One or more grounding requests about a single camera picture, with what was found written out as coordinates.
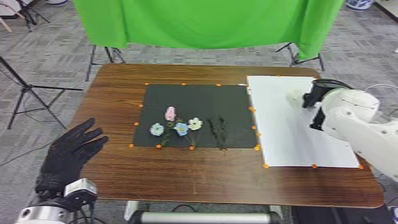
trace black mat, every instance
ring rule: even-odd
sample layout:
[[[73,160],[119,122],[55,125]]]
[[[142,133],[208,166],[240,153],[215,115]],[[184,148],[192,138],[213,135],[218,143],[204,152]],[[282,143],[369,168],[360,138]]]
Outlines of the black mat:
[[[165,110],[168,106],[174,106],[176,118],[181,118],[184,123],[193,117],[204,122],[199,130],[197,147],[216,148],[208,118],[218,119],[218,117],[225,120],[227,148],[252,148],[256,146],[257,140],[256,131],[252,130],[254,122],[245,86],[149,85],[142,104],[140,121],[133,136],[135,146],[154,147],[160,144],[161,136],[151,135],[149,128],[154,123],[167,125]],[[186,147],[188,145],[184,137],[179,137],[172,131],[167,146]]]

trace green backdrop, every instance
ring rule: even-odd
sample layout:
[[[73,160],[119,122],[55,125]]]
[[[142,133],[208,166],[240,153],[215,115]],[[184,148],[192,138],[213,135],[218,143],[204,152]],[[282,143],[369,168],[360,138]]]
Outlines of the green backdrop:
[[[316,57],[343,0],[74,0],[90,43],[236,48],[293,42]]]

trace black glove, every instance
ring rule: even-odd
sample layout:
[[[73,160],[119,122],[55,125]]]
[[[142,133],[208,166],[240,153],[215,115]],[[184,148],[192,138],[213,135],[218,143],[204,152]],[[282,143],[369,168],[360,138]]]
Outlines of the black glove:
[[[94,118],[67,131],[51,144],[35,180],[35,192],[41,198],[53,198],[64,193],[65,185],[80,178],[83,164],[108,142],[106,136],[90,141],[103,134],[99,128],[87,132],[92,125]]]

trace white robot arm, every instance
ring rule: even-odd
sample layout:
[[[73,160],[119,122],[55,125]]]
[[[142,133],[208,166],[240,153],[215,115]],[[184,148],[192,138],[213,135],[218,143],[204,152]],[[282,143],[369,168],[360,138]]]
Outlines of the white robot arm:
[[[359,156],[398,182],[398,120],[373,123],[380,101],[335,80],[316,80],[302,107],[321,102],[311,128],[346,141]]]

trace white board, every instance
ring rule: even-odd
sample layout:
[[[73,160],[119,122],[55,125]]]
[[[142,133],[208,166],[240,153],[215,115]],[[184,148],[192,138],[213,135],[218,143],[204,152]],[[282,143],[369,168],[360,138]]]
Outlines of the white board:
[[[348,142],[309,128],[318,108],[302,108],[311,77],[248,76],[248,95],[264,164],[359,168]]]

